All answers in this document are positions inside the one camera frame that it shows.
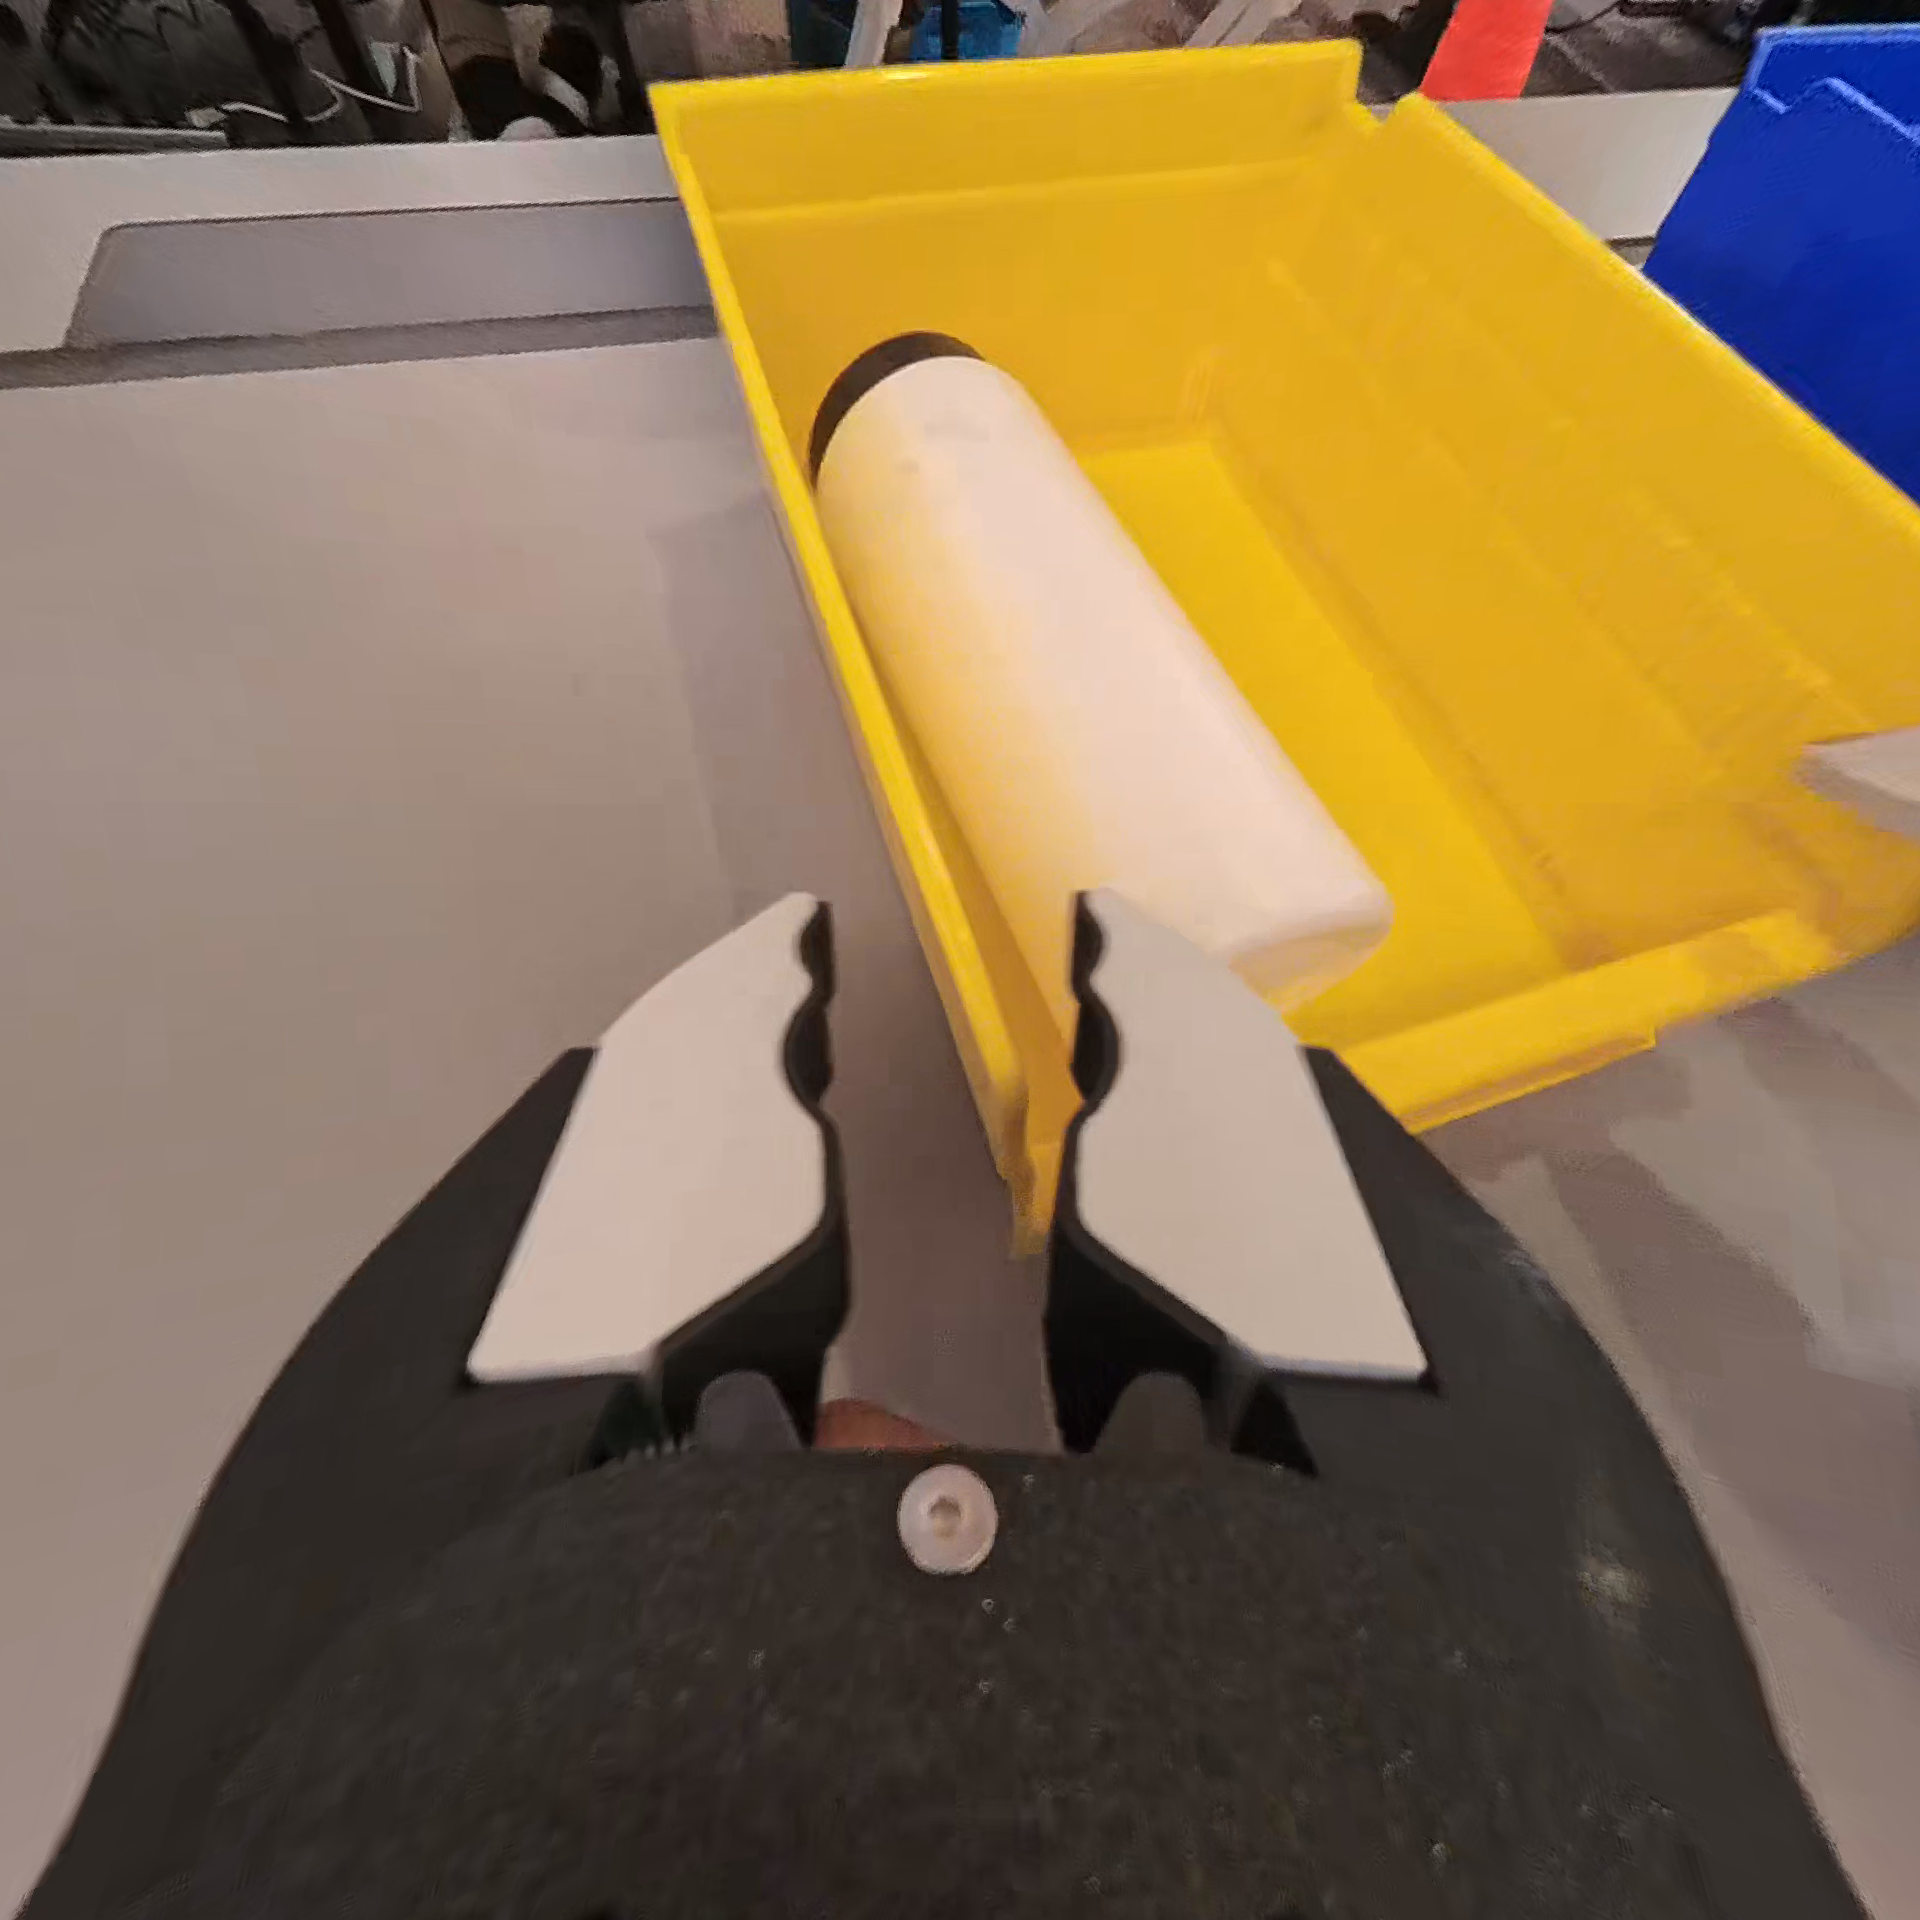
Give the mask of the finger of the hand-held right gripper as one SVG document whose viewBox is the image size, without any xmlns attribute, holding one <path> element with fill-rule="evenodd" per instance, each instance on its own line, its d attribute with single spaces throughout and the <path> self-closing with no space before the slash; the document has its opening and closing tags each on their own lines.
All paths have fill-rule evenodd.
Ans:
<svg viewBox="0 0 1920 1920">
<path fill-rule="evenodd" d="M 1918 734 L 1878 730 L 1802 749 L 1798 782 L 1874 827 L 1918 838 Z"/>
</svg>

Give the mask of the blue floor box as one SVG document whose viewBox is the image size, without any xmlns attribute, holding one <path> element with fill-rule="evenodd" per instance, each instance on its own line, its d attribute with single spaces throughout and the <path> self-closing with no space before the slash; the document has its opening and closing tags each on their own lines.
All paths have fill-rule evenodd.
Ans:
<svg viewBox="0 0 1920 1920">
<path fill-rule="evenodd" d="M 1020 55 L 1024 9 L 1005 1 L 923 1 L 905 43 L 905 61 L 993 61 Z"/>
</svg>

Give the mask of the blue storage bin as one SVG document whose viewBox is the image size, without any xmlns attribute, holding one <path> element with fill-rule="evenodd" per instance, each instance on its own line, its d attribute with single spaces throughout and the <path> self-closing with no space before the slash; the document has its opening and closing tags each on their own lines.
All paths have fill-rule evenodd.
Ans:
<svg viewBox="0 0 1920 1920">
<path fill-rule="evenodd" d="M 1918 26 L 1780 26 L 1646 275 L 1918 495 Z"/>
</svg>

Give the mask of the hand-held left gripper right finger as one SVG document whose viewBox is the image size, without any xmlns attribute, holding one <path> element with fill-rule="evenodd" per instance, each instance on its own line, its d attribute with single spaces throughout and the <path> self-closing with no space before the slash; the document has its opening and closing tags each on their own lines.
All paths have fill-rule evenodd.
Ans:
<svg viewBox="0 0 1920 1920">
<path fill-rule="evenodd" d="M 1163 1423 L 1229 1453 L 1310 1450 L 1288 1385 L 1426 1386 L 1321 1080 L 1235 970 L 1114 889 L 1073 911 L 1067 1121 L 1048 1227 L 1045 1361 L 1062 1446 Z"/>
</svg>

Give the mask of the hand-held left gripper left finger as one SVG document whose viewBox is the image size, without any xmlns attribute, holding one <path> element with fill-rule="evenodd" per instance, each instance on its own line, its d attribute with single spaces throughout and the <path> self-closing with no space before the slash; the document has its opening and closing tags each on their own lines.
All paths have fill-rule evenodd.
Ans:
<svg viewBox="0 0 1920 1920">
<path fill-rule="evenodd" d="M 620 1377 L 664 1438 L 758 1376 L 804 1439 L 849 1321 L 832 911 L 782 896 L 592 1046 L 469 1347 L 475 1385 Z"/>
</svg>

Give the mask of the yellow storage bin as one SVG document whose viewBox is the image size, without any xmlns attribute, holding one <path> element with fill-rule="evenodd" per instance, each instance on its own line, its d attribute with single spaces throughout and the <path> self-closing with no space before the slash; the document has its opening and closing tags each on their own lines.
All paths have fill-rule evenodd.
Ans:
<svg viewBox="0 0 1920 1920">
<path fill-rule="evenodd" d="M 816 423 L 939 333 L 1058 430 L 1394 904 L 1288 1011 L 1408 1128 L 1916 930 L 1916 846 L 1804 749 L 1916 721 L 1916 505 L 1346 43 L 659 85 L 656 129 L 1014 1239 L 1073 1087 L 936 691 L 986 619 L 830 535 Z M 883 611 L 880 576 L 907 601 Z"/>
</svg>

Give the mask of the orange traffic cone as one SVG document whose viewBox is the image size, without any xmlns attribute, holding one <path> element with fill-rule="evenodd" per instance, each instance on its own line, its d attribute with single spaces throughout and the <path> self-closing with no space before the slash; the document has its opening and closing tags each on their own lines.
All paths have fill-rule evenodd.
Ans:
<svg viewBox="0 0 1920 1920">
<path fill-rule="evenodd" d="M 1442 103 L 1517 99 L 1542 49 L 1555 1 L 1454 1 L 1420 91 Z"/>
</svg>

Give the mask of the white plastic bottle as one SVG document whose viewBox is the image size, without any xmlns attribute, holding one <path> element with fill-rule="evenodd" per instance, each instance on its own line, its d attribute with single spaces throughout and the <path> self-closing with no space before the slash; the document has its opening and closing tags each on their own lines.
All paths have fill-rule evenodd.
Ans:
<svg viewBox="0 0 1920 1920">
<path fill-rule="evenodd" d="M 1094 889 L 1280 1006 L 1386 941 L 1386 885 L 1018 379 L 982 355 L 899 371 L 841 423 L 812 495 L 1057 1023 Z"/>
</svg>

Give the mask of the black bottle lid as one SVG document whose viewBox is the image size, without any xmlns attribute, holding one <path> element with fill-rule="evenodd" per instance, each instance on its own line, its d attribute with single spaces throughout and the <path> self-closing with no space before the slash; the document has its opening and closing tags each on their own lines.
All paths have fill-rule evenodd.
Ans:
<svg viewBox="0 0 1920 1920">
<path fill-rule="evenodd" d="M 900 330 L 850 358 L 828 385 L 806 432 L 806 482 L 818 485 L 826 451 L 849 413 L 883 381 L 937 361 L 978 361 L 980 354 L 936 328 Z"/>
</svg>

